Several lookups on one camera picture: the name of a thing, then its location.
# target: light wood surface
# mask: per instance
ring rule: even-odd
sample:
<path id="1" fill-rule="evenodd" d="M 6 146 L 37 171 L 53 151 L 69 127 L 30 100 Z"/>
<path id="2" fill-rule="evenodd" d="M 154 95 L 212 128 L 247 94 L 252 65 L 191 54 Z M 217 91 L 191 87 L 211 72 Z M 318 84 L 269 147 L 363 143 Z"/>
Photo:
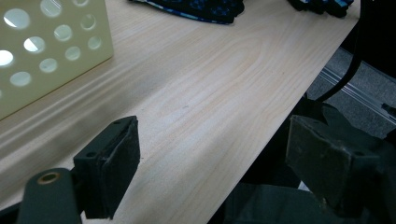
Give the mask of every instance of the light wood surface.
<path id="1" fill-rule="evenodd" d="M 344 19 L 244 2 L 217 25 L 106 0 L 114 57 L 0 121 L 0 208 L 137 115 L 142 158 L 113 223 L 206 223 L 359 17 L 359 2 Z"/>

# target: folded cloth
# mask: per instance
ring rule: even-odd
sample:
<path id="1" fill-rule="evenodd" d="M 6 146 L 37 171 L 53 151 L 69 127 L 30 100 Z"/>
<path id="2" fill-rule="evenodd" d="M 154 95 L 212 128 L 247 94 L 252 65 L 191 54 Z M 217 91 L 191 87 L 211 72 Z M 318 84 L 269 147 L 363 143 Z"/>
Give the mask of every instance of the folded cloth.
<path id="1" fill-rule="evenodd" d="M 243 0 L 130 0 L 145 2 L 172 14 L 197 21 L 230 24 L 245 6 Z"/>
<path id="2" fill-rule="evenodd" d="M 329 13 L 338 18 L 347 15 L 347 9 L 353 0 L 288 0 L 297 10 L 311 10 L 318 14 Z"/>

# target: perforated basket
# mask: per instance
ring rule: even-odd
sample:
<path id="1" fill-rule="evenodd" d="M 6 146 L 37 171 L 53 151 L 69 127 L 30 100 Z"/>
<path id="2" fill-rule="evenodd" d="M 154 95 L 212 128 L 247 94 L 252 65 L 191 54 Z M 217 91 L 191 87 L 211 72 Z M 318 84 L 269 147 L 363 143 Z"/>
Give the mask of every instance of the perforated basket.
<path id="1" fill-rule="evenodd" d="M 0 0 L 0 119 L 113 55 L 104 0 Z"/>

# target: table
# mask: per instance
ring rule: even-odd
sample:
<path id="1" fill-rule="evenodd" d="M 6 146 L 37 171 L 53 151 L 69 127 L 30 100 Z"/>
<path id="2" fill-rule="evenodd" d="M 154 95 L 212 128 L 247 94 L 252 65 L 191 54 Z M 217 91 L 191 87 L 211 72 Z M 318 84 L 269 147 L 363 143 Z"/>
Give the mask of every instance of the table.
<path id="1" fill-rule="evenodd" d="M 206 223 L 359 18 L 245 1 L 232 25 L 106 0 L 114 57 L 0 121 L 0 208 L 107 124 L 137 115 L 141 162 L 114 223 Z M 109 220 L 87 220 L 108 223 Z"/>

